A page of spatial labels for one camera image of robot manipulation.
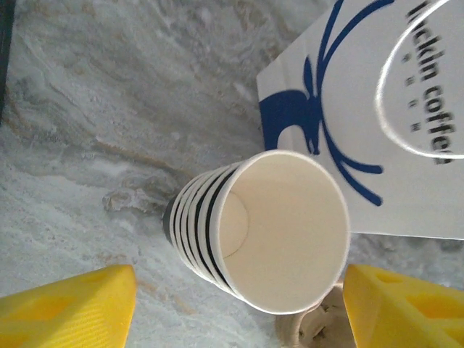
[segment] paper bag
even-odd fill
[[[338,1],[257,76],[266,149],[319,161],[341,186],[354,232],[464,239],[464,160],[406,151],[374,108],[388,55],[434,3]],[[463,10],[450,1],[414,27],[384,90],[395,131],[437,154],[464,150]]]

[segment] yellow object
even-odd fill
[[[464,347],[464,292],[350,265],[343,296],[357,348]]]
[[[0,348],[124,347],[136,304],[130,265],[0,299]]]

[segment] gray marble countertop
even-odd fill
[[[279,347],[273,317],[162,234],[190,178],[262,151],[256,74],[332,1],[18,1],[0,128],[0,295],[134,265],[127,347]],[[364,262],[463,289],[463,243],[354,235]]]

